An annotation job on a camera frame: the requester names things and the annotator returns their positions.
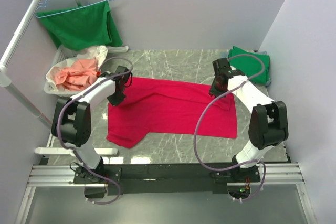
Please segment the red t-shirt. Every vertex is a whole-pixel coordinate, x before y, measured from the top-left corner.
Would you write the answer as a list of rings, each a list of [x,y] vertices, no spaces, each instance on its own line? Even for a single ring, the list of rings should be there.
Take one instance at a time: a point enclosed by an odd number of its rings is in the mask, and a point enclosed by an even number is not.
[[[108,106],[109,142],[133,148],[148,133],[193,134],[213,100],[206,84],[134,77],[117,106]]]

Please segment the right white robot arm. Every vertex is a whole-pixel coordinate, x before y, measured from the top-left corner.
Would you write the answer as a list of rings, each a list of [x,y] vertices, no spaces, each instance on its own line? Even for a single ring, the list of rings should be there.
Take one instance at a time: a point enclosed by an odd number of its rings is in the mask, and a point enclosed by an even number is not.
[[[284,102],[264,95],[241,70],[234,69],[228,59],[220,58],[212,64],[214,80],[209,94],[216,98],[231,90],[251,113],[249,141],[235,156],[238,164],[230,169],[232,179],[241,182],[249,175],[248,168],[274,146],[288,139],[287,107]]]

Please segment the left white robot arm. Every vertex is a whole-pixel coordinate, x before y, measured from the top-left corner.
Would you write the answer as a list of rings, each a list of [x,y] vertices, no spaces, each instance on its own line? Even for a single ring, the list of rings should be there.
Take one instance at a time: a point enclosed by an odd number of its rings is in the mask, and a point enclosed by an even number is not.
[[[126,98],[124,90],[132,79],[131,70],[118,66],[115,73],[104,72],[96,82],[80,93],[57,100],[51,133],[59,139],[61,146],[74,153],[80,165],[87,169],[91,182],[104,179],[102,157],[89,142],[91,135],[91,110],[107,99],[112,106],[118,106]]]

